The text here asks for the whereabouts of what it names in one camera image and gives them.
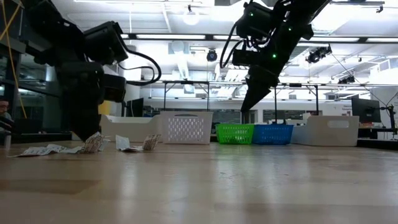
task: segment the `green basket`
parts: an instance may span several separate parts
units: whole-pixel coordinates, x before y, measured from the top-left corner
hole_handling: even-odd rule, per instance
[[[216,132],[220,144],[251,144],[254,124],[217,124]]]

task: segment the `wooden table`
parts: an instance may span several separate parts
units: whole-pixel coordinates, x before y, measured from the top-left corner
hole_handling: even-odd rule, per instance
[[[62,142],[76,146],[77,142]],[[15,145],[11,154],[28,146]],[[398,223],[398,154],[358,147],[163,145],[6,158],[0,223]]]

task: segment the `blue basket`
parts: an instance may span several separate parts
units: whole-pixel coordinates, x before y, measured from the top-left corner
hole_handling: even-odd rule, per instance
[[[253,144],[286,145],[290,144],[293,125],[270,124],[255,125]]]

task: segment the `white basket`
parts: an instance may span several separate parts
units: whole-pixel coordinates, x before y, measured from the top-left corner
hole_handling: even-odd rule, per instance
[[[212,112],[163,111],[161,115],[164,143],[210,143]]]

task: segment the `yellow cable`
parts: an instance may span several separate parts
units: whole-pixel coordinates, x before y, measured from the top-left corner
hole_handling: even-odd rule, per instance
[[[21,2],[19,2],[19,4],[18,4],[18,7],[17,7],[17,9],[16,9],[16,12],[18,11],[20,5],[21,5]],[[4,25],[6,25],[6,30],[4,30],[4,33],[5,33],[6,36],[7,36],[8,52],[9,52],[9,54],[10,54],[10,61],[11,61],[11,67],[12,67],[12,74],[14,75],[14,79],[15,79],[15,87],[16,87],[17,90],[18,90],[18,98],[19,98],[19,101],[20,101],[20,103],[21,103],[22,111],[24,112],[24,117],[25,117],[25,119],[27,119],[26,112],[25,112],[25,108],[24,108],[24,104],[23,104],[22,98],[21,98],[21,96],[20,96],[20,94],[19,94],[18,79],[17,79],[17,75],[16,75],[16,72],[15,72],[14,60],[12,59],[12,50],[11,50],[11,44],[10,44],[10,37],[9,37],[9,34],[8,34],[8,27],[9,27],[9,26],[7,25],[6,7],[4,6],[4,2],[3,2],[3,4],[2,4],[2,14],[3,14],[3,17],[4,17]]]
[[[5,8],[4,8],[4,4],[5,3],[6,3],[5,1],[2,2],[3,12],[5,11]],[[20,7],[21,7],[21,1],[19,1],[19,4],[18,4],[17,8],[15,9],[15,12],[11,16],[10,21],[8,23],[6,22],[6,15],[4,14],[4,25],[6,25],[6,28],[2,32],[2,34],[0,35],[0,40],[2,40],[2,38],[4,37],[4,34],[6,34],[6,32],[8,31],[8,28],[10,28],[11,23],[14,21],[15,16],[17,15],[18,10],[19,10]]]

